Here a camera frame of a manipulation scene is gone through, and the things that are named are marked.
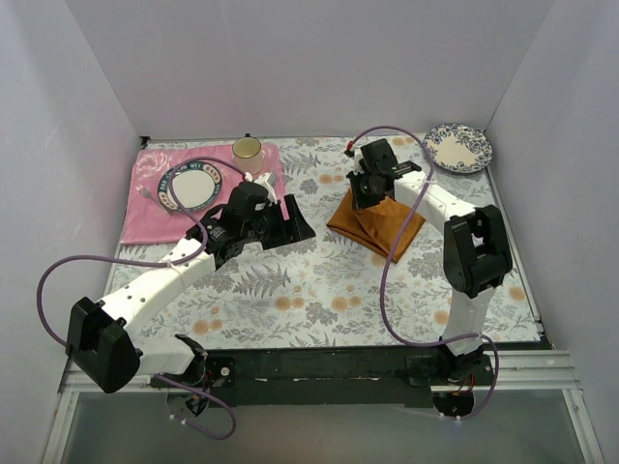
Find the brown satin napkin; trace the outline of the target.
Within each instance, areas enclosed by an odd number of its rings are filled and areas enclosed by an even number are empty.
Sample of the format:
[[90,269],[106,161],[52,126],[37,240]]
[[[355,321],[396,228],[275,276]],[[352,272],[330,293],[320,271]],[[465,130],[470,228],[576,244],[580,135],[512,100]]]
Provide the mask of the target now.
[[398,232],[409,213],[409,207],[389,197],[376,206],[356,210],[353,208],[352,190],[349,189],[327,222],[327,227],[384,258],[388,257],[397,243],[393,257],[393,261],[397,263],[426,222],[419,214],[415,214],[407,223],[400,240],[396,242]]

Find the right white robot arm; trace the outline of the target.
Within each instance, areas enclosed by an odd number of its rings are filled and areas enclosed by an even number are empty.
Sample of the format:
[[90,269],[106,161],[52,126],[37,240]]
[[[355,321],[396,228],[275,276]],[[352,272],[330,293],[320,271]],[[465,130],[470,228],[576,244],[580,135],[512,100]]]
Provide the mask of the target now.
[[476,207],[431,180],[413,161],[399,161],[386,139],[346,155],[354,167],[347,175],[352,205],[362,210],[391,198],[410,207],[443,236],[443,272],[452,287],[449,319],[435,342],[411,342],[406,361],[415,385],[459,384],[484,363],[483,336],[489,303],[513,268],[504,219],[494,205]]

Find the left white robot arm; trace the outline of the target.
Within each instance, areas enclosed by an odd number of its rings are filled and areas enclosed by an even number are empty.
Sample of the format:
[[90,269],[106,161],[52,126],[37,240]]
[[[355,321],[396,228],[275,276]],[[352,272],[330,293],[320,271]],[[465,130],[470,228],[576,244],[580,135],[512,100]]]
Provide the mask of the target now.
[[136,375],[164,374],[182,385],[198,385],[207,352],[186,335],[139,343],[144,326],[186,289],[237,257],[247,244],[263,249],[315,236],[293,195],[275,199],[256,183],[243,182],[227,201],[188,230],[157,268],[93,302],[79,300],[71,312],[68,357],[103,392],[125,387]]

